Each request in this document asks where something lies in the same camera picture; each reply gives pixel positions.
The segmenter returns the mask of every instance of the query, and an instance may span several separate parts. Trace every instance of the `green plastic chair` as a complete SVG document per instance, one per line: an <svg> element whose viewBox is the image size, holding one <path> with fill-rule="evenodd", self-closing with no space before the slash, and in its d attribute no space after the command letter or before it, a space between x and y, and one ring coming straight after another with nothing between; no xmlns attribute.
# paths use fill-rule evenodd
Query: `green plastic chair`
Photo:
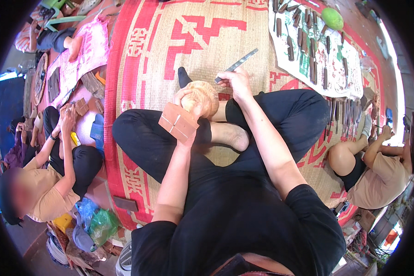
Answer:
<svg viewBox="0 0 414 276"><path fill-rule="evenodd" d="M45 28L50 29L53 32L58 32L56 28L54 28L52 25L59 24L59 23L65 23L65 22L74 22L74 21L81 21L86 18L85 15L81 16L68 16L68 17L62 17L62 18L56 18L58 14L60 13L60 9L64 4L67 4L71 8L75 8L75 5L71 2L71 0L43 0L40 5L42 7L45 7L47 9L54 9L55 13L51 17L51 19L46 23L44 26Z"/></svg>

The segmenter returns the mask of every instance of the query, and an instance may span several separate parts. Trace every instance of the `black sock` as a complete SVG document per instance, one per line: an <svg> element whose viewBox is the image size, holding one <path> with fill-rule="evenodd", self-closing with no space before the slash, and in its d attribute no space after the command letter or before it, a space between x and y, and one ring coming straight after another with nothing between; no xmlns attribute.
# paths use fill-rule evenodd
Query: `black sock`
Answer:
<svg viewBox="0 0 414 276"><path fill-rule="evenodd" d="M192 82L192 80L188 77L184 67L178 68L178 82L180 84L180 88L186 87L188 83Z"/></svg>

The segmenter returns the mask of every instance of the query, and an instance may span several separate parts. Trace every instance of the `metal chisel blade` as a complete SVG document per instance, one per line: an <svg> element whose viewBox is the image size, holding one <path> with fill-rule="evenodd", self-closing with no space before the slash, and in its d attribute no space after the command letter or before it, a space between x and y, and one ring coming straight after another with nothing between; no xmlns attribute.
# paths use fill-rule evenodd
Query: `metal chisel blade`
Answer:
<svg viewBox="0 0 414 276"><path fill-rule="evenodd" d="M232 66L230 66L226 71L227 72L233 72L239 65L243 64L244 61L246 61L248 58L250 58L252 55L254 55L258 51L258 48L254 49L253 51L246 54L243 58L235 62ZM220 77L217 77L215 79L215 83L218 84L222 79Z"/></svg>

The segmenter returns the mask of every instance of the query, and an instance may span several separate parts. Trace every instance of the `gray sock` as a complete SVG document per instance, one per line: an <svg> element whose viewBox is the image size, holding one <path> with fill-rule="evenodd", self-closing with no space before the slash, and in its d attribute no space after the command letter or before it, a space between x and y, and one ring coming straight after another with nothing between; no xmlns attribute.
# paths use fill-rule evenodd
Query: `gray sock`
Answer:
<svg viewBox="0 0 414 276"><path fill-rule="evenodd" d="M362 134L365 135L367 139L371 135L372 126L373 126L373 120L371 119L371 115L367 114L365 116L365 125L363 126L363 129L362 129Z"/></svg>

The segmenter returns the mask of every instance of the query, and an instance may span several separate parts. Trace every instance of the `green fruit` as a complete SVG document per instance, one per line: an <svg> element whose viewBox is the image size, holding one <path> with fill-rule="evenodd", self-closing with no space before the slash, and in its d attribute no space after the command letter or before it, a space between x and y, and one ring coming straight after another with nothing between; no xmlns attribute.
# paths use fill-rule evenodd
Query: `green fruit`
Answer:
<svg viewBox="0 0 414 276"><path fill-rule="evenodd" d="M322 11L321 17L329 28L332 28L333 30L342 30L343 18L335 9L325 8Z"/></svg>

